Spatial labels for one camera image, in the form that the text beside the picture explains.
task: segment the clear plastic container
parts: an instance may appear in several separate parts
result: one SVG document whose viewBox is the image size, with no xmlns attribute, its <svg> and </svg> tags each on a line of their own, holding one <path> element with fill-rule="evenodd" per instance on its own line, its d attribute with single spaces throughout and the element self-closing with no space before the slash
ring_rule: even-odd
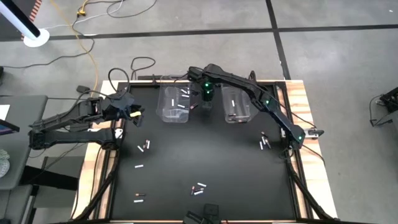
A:
<svg viewBox="0 0 398 224">
<path fill-rule="evenodd" d="M 222 84 L 221 92 L 226 122 L 247 123 L 259 112 L 251 103 L 250 97 L 245 91 Z"/>
<path fill-rule="evenodd" d="M 162 76 L 157 115 L 168 123 L 185 123 L 190 111 L 191 83 L 174 83 L 170 76 Z"/>
</svg>

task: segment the black floor line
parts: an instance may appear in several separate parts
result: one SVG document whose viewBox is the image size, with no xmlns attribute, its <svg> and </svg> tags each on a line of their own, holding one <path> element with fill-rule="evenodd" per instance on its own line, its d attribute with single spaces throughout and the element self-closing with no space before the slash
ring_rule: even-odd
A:
<svg viewBox="0 0 398 224">
<path fill-rule="evenodd" d="M 266 0 L 266 3 L 267 3 L 267 8 L 268 8 L 269 19 L 271 21 L 272 32 L 274 33 L 276 49 L 277 49 L 278 55 L 279 55 L 280 66 L 282 66 L 282 72 L 283 72 L 285 79 L 290 80 L 291 77 L 290 77 L 290 73 L 289 73 L 289 68 L 287 67 L 287 61 L 286 61 L 286 56 L 285 56 L 285 52 L 284 52 L 284 47 L 282 45 L 282 40 L 280 39 L 278 25 L 276 23 L 274 8 L 272 7 L 271 0 Z"/>
<path fill-rule="evenodd" d="M 180 35 L 209 35 L 209 34 L 255 34 L 272 32 L 271 28 L 243 28 L 243 29 L 215 29 L 215 30 L 178 30 L 163 32 L 136 32 L 119 34 L 98 34 L 91 36 L 94 39 L 126 38 L 126 37 L 167 37 Z M 50 40 L 73 40 L 74 35 L 53 36 Z"/>
<path fill-rule="evenodd" d="M 328 26 L 328 27 L 283 27 L 283 28 L 238 28 L 238 29 L 213 29 L 213 30 L 176 30 L 160 32 L 134 32 L 116 34 L 98 34 L 91 36 L 94 39 L 129 38 L 129 37 L 168 37 L 180 35 L 211 35 L 211 34 L 258 34 L 269 32 L 316 32 L 316 31 L 339 31 L 339 30 L 378 30 L 398 29 L 398 24 L 386 25 L 363 25 L 363 26 Z M 50 36 L 50 40 L 74 40 L 74 35 Z M 1 42 L 17 41 L 18 38 L 0 38 Z"/>
<path fill-rule="evenodd" d="M 398 29 L 398 24 L 361 25 L 361 26 L 327 26 L 327 27 L 286 27 L 278 28 L 278 32 L 313 32 L 313 31 L 340 31 L 340 30 L 377 30 Z"/>
</svg>

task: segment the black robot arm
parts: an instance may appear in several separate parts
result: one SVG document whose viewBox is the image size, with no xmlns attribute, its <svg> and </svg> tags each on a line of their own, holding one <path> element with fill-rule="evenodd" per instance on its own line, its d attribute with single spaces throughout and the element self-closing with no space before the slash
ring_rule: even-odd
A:
<svg viewBox="0 0 398 224">
<path fill-rule="evenodd" d="M 188 79 L 198 83 L 203 89 L 203 99 L 211 101 L 213 98 L 213 84 L 225 83 L 245 91 L 251 103 L 261 112 L 266 112 L 279 124 L 290 137 L 294 149 L 300 149 L 305 139 L 304 130 L 294 125 L 279 109 L 279 102 L 267 90 L 257 84 L 255 80 L 248 80 L 232 73 L 225 72 L 220 66 L 209 64 L 204 69 L 190 67 Z"/>
<path fill-rule="evenodd" d="M 131 120 L 136 126 L 140 126 L 141 112 L 143 109 L 140 105 L 134 104 L 134 98 L 129 93 L 115 93 L 105 99 L 89 98 L 75 103 L 67 112 L 35 121 L 29 132 L 29 147 L 39 150 L 55 144 L 96 142 L 102 145 L 103 149 L 114 149 L 116 137 L 113 128 L 100 129 L 96 132 L 58 130 L 73 124 L 117 121 L 121 118 Z"/>
</svg>

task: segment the gray floor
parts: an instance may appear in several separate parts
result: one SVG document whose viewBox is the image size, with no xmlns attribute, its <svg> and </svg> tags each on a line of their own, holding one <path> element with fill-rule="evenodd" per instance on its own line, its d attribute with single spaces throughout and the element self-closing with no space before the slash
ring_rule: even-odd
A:
<svg viewBox="0 0 398 224">
<path fill-rule="evenodd" d="M 56 0 L 74 19 L 78 0 Z M 117 14 L 137 12 L 152 1 L 127 0 Z M 398 24 L 396 1 L 273 0 L 279 27 L 355 26 Z M 107 4 L 88 6 L 88 16 L 104 13 Z M 44 0 L 35 24 L 64 24 L 49 1 Z M 192 29 L 270 27 L 265 0 L 158 0 L 147 13 L 129 19 L 102 16 L 77 28 L 86 34 Z M 71 35 L 67 27 L 50 29 L 52 35 Z M 372 128 L 371 97 L 398 85 L 398 30 L 362 30 L 282 33 L 281 39 L 293 79 L 305 82 L 315 123 L 326 133 L 320 144 L 326 160 L 338 216 L 357 222 L 396 223 L 398 213 L 398 133 L 389 124 Z M 48 62 L 63 54 L 81 52 L 75 40 L 53 40 L 37 49 L 22 42 L 0 42 L 1 65 Z M 154 57 L 157 64 L 138 75 L 183 74 L 188 66 L 208 63 L 247 76 L 283 79 L 274 37 L 266 34 L 223 34 L 179 37 L 97 39 L 93 55 L 99 79 L 110 68 L 129 70 L 132 58 Z M 59 60 L 46 67 L 7 69 L 0 94 L 77 96 L 77 85 L 94 85 L 94 70 L 87 56 Z M 115 74 L 115 79 L 123 75 Z M 67 110 L 73 102 L 50 101 L 45 116 Z M 383 108 L 373 105 L 376 116 Z M 44 153 L 58 156 L 69 146 Z M 84 150 L 69 156 L 83 156 Z M 29 160 L 41 166 L 43 157 Z M 70 207 L 42 208 L 35 223 L 65 220 Z"/>
</svg>

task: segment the white pole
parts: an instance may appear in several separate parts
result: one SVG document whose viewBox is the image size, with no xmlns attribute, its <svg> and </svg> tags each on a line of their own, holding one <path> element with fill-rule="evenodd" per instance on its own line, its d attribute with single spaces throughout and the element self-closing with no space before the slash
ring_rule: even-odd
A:
<svg viewBox="0 0 398 224">
<path fill-rule="evenodd" d="M 36 40 L 36 36 L 0 1 L 0 12 L 5 18 L 14 25 L 21 33 L 23 33 L 30 40 Z"/>
</svg>

